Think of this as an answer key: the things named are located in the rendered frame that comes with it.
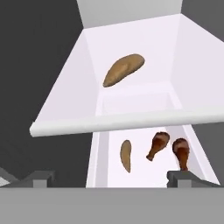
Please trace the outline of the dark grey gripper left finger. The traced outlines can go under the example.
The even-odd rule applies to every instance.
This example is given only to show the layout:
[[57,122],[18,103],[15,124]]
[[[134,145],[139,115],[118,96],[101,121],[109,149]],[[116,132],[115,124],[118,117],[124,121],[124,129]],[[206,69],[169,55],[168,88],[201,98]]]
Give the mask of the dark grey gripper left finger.
[[47,188],[53,186],[53,181],[53,171],[35,171],[22,180],[8,184],[8,187]]

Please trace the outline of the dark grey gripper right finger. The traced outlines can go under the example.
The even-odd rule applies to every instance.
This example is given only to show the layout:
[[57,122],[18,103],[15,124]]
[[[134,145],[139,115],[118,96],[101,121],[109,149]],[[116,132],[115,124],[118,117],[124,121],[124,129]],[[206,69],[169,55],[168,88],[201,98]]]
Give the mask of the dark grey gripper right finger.
[[220,187],[220,185],[198,178],[190,171],[168,171],[167,187],[194,188],[194,187]]

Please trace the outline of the brown chicken drumstick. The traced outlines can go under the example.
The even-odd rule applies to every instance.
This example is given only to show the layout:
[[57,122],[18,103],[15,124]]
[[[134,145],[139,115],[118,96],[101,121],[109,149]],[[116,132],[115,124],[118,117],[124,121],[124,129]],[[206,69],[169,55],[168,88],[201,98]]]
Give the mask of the brown chicken drumstick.
[[187,171],[187,161],[189,158],[190,148],[184,138],[176,139],[172,144],[172,151],[175,154],[181,171]]
[[155,155],[167,146],[169,141],[170,135],[167,132],[157,132],[156,135],[152,138],[150,151],[146,158],[152,161]]

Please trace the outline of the brown sweet potato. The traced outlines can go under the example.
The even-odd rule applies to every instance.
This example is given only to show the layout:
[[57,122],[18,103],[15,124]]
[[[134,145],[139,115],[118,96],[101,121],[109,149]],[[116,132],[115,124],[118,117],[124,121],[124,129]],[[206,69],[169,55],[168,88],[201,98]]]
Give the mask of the brown sweet potato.
[[144,65],[145,59],[140,54],[134,53],[117,60],[108,70],[102,85],[112,87]]
[[131,170],[130,155],[131,155],[131,143],[130,140],[125,140],[121,146],[120,159],[124,169],[127,172],[130,172]]

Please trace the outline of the white open fridge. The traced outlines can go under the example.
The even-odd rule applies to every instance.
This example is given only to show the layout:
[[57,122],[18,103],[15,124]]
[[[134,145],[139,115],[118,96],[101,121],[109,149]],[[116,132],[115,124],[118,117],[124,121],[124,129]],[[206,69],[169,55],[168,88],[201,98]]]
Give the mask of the white open fridge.
[[[134,53],[144,57],[143,66],[104,87],[112,65]],[[147,160],[154,135],[185,138],[189,170],[215,183],[193,125],[223,121],[224,41],[179,13],[83,30],[30,132],[92,133],[89,187],[164,187],[179,163],[170,147]],[[130,172],[120,159],[125,140]]]

